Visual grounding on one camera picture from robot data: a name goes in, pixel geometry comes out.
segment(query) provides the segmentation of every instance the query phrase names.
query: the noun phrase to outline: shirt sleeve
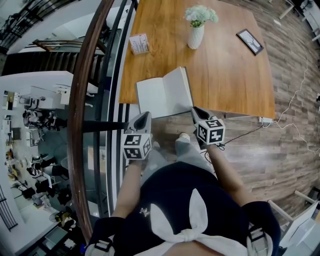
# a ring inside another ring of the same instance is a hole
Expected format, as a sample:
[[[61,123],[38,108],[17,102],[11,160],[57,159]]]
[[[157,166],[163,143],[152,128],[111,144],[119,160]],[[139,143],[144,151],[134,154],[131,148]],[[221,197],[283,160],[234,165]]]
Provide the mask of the shirt sleeve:
[[[89,245],[98,243],[99,240],[107,241],[107,238],[116,234],[121,229],[125,219],[120,217],[101,218],[94,224],[93,233]]]
[[[276,256],[278,254],[281,230],[269,203],[264,201],[250,202],[245,204],[242,209],[254,226],[262,228],[271,237],[273,243],[272,256]]]

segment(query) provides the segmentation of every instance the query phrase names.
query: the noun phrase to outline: woman's right arm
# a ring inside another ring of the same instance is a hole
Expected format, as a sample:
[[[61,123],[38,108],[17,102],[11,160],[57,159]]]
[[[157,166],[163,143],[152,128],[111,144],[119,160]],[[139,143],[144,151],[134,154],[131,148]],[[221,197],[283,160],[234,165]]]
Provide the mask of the woman's right arm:
[[[208,145],[207,151],[213,165],[215,174],[222,188],[239,205],[257,201],[257,199],[247,191],[240,175],[231,166],[221,150],[216,145]]]

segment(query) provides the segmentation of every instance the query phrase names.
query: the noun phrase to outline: woman's left arm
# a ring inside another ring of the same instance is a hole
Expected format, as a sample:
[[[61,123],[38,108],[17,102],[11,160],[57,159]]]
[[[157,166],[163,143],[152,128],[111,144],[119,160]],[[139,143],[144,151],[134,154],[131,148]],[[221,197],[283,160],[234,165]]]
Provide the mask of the woman's left arm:
[[[140,200],[142,161],[136,160],[125,171],[112,217],[126,218]]]

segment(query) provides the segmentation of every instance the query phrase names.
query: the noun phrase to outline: open book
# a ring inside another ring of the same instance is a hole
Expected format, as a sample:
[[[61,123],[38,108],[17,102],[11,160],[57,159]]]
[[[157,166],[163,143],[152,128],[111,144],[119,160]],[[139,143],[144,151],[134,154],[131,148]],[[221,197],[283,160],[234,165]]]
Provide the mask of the open book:
[[[185,67],[137,82],[135,88],[140,112],[150,111],[152,118],[188,112],[194,105]]]

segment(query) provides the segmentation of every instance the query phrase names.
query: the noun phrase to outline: white vase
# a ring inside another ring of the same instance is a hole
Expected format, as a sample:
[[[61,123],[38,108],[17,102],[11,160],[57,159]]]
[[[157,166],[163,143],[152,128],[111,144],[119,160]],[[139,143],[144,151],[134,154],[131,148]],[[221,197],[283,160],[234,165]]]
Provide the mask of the white vase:
[[[205,26],[202,25],[200,27],[192,27],[191,29],[192,30],[188,39],[188,46],[191,49],[197,49],[201,44],[202,38],[204,37]]]

